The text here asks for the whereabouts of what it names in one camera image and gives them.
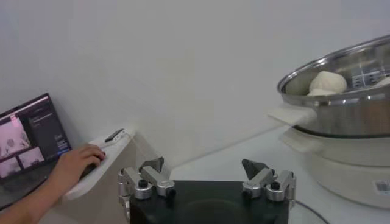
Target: steamed bun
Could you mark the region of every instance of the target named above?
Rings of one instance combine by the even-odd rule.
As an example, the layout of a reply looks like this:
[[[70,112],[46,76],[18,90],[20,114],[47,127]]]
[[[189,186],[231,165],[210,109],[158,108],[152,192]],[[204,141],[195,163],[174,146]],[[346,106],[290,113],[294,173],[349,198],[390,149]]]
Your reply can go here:
[[[343,93],[347,89],[347,81],[339,74],[322,71],[310,83],[310,92],[314,89]]]
[[[327,96],[327,95],[332,95],[332,94],[336,94],[336,92],[327,91],[327,90],[323,90],[323,89],[313,89],[307,95],[308,96]]]

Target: pot handle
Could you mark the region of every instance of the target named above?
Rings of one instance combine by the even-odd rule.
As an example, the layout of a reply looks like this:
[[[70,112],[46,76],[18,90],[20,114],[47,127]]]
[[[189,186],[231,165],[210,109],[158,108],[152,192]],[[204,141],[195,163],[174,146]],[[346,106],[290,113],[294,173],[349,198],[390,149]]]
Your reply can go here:
[[[293,150],[300,153],[315,153],[324,148],[324,143],[316,137],[306,135],[294,128],[289,128],[279,139]]]
[[[311,108],[286,103],[270,111],[268,116],[290,126],[307,124],[317,118],[316,112]]]

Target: sticker label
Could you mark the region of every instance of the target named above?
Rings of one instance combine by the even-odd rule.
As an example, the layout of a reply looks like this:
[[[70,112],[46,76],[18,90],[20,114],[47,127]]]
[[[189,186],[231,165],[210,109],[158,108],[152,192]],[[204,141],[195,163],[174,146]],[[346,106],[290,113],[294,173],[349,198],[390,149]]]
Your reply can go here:
[[[374,181],[374,186],[378,194],[390,196],[390,180]]]

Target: laptop screen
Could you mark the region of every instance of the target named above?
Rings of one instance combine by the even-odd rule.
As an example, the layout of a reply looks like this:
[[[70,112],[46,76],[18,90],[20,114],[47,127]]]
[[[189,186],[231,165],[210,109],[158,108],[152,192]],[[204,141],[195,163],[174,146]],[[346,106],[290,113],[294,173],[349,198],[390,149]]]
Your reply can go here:
[[[0,180],[71,150],[49,94],[0,114]]]

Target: screw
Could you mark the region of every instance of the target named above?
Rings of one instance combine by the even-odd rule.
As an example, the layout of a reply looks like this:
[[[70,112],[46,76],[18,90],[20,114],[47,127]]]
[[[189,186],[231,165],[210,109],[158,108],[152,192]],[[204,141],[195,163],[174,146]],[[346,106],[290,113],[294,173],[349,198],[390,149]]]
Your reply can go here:
[[[138,187],[139,187],[139,188],[145,188],[145,187],[147,187],[147,181],[146,181],[146,180],[140,180],[140,181],[138,182]]]
[[[276,181],[272,182],[271,189],[272,190],[279,190],[280,189],[280,183],[276,182]]]

